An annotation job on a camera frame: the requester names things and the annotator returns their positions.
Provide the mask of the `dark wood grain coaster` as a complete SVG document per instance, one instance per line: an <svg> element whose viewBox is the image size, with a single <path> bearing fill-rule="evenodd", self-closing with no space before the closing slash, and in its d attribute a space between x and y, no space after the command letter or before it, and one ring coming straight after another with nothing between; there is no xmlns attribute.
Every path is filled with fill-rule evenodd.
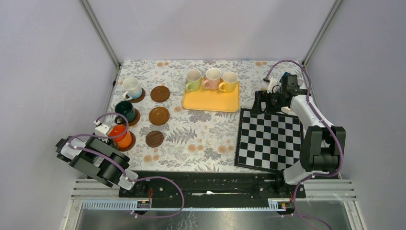
<svg viewBox="0 0 406 230"><path fill-rule="evenodd" d="M164 135L160 131L151 131L146 135L146 144L149 147L155 148L160 146L164 141Z"/></svg>

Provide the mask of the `brown coaster bottom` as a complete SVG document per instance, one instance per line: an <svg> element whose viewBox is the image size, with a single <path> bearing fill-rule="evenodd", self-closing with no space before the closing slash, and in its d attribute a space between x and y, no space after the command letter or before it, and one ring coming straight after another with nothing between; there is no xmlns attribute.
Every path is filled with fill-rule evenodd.
<svg viewBox="0 0 406 230"><path fill-rule="evenodd" d="M133 146L135 145L135 143L136 143L136 137L135 137L135 135L133 134L133 132L130 131L129 133L130 133L130 135L131 135L131 137L132 137L132 141L131 141L130 145L127 146L127 147L125 147L125 148L118 148L119 151L122 151L122 152L124 152L124 151L129 151L129 150L132 149Z"/></svg>

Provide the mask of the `pink mug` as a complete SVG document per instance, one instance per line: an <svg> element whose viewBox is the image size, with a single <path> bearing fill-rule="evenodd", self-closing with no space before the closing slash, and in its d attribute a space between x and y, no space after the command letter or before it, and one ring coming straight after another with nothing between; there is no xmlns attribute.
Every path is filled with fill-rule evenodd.
<svg viewBox="0 0 406 230"><path fill-rule="evenodd" d="M208 69L205 73L206 79L202 82L202 87L211 91L217 91L220 84L221 76L222 73L219 69Z"/></svg>

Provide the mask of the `yellow plastic tray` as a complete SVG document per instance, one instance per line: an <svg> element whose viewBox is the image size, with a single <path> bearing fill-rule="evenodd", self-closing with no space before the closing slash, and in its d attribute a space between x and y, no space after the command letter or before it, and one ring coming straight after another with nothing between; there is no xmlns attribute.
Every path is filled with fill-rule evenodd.
<svg viewBox="0 0 406 230"><path fill-rule="evenodd" d="M239 83L232 93L202 87L194 92L185 89L182 106L188 110L236 112L240 108Z"/></svg>

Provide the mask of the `orange mug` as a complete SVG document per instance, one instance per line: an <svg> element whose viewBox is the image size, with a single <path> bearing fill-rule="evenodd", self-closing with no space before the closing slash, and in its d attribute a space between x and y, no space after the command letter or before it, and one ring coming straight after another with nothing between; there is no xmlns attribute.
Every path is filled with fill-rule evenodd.
<svg viewBox="0 0 406 230"><path fill-rule="evenodd" d="M124 125L115 125L108 136L113 137L114 143L121 149L130 147L135 140Z"/></svg>

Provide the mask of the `light green mug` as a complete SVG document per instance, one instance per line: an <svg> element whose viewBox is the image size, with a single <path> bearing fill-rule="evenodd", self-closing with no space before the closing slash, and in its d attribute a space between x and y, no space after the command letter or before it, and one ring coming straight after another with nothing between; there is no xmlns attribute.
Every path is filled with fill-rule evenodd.
<svg viewBox="0 0 406 230"><path fill-rule="evenodd" d="M186 74L185 90L187 92L196 92L200 89L202 83L202 75L198 70L190 70Z"/></svg>

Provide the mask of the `dark green mug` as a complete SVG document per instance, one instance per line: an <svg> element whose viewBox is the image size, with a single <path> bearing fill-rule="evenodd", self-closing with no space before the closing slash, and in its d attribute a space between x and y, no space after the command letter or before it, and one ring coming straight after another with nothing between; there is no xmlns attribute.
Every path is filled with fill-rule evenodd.
<svg viewBox="0 0 406 230"><path fill-rule="evenodd" d="M120 101L115 106L114 111L123 115L129 123L134 122L138 118L135 108L129 101Z"/></svg>

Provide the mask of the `brown coaster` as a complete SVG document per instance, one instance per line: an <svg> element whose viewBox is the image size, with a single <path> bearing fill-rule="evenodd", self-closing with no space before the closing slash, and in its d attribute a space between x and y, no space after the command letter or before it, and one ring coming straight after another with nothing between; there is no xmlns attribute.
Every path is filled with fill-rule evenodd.
<svg viewBox="0 0 406 230"><path fill-rule="evenodd" d="M168 122L170 113L165 107L156 107L149 113L149 121L156 126L160 126Z"/></svg>
<svg viewBox="0 0 406 230"><path fill-rule="evenodd" d="M154 102L161 103L170 97L170 90L166 86L157 86L152 89L150 96Z"/></svg>
<svg viewBox="0 0 406 230"><path fill-rule="evenodd" d="M119 151L122 151L122 152L124 152L124 151L129 151L129 150L132 149L133 146L135 145L135 143L136 143L136 137L135 137L135 135L133 134L133 132L130 131L129 133L130 133L130 135L131 135L131 137L132 137L132 141L131 141L130 145L127 146L127 147L125 147L125 148L118 148Z"/></svg>
<svg viewBox="0 0 406 230"><path fill-rule="evenodd" d="M143 99L144 99L144 97L145 97L145 95L146 95L146 92L145 92L145 90L142 88L142 93L141 93L141 95L138 97L138 98L130 98L129 96L128 96L128 92L126 92L124 95L123 95L123 97L124 97L124 99L125 100L127 100L127 101L129 101L129 102L131 102L131 103L138 103L138 102L140 102L140 101L142 101Z"/></svg>
<svg viewBox="0 0 406 230"><path fill-rule="evenodd" d="M140 119L140 113L137 109L133 108L132 111L125 115L129 126L135 125Z"/></svg>

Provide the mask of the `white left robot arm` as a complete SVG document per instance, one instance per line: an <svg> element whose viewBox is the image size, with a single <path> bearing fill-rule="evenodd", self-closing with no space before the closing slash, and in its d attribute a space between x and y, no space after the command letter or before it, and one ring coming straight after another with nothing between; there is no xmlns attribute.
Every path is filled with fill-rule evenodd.
<svg viewBox="0 0 406 230"><path fill-rule="evenodd" d="M108 187L115 184L137 197L147 194L148 183L129 170L130 159L116 147L94 137L85 142L75 138L68 143L69 139L70 136L56 144L59 159Z"/></svg>

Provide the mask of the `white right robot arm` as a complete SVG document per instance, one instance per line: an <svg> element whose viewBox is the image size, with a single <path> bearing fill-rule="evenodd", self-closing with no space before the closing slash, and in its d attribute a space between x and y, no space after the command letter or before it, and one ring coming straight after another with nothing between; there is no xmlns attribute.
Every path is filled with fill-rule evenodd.
<svg viewBox="0 0 406 230"><path fill-rule="evenodd" d="M274 185L278 196L287 197L293 192L293 185L313 176L338 175L343 164L346 131L322 115L314 105L309 90L300 88L296 75L282 76L277 91L256 91L251 114L271 114L283 107L289 107L306 129L299 161L283 170Z"/></svg>

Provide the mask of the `yellow mug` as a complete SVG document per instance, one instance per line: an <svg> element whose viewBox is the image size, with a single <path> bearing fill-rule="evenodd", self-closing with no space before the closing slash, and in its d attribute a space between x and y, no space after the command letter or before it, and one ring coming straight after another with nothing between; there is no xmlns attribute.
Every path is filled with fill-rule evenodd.
<svg viewBox="0 0 406 230"><path fill-rule="evenodd" d="M223 82L219 84L218 89L225 93L232 93L237 86L238 75L234 72L226 72L222 79Z"/></svg>

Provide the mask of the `white and blue mug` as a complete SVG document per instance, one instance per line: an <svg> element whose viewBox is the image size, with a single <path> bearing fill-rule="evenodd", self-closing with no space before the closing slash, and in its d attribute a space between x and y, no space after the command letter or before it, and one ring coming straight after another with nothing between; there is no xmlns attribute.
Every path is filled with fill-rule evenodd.
<svg viewBox="0 0 406 230"><path fill-rule="evenodd" d="M139 80L134 77L125 79L122 83L122 87L124 89L123 98L125 100L138 99L143 92Z"/></svg>

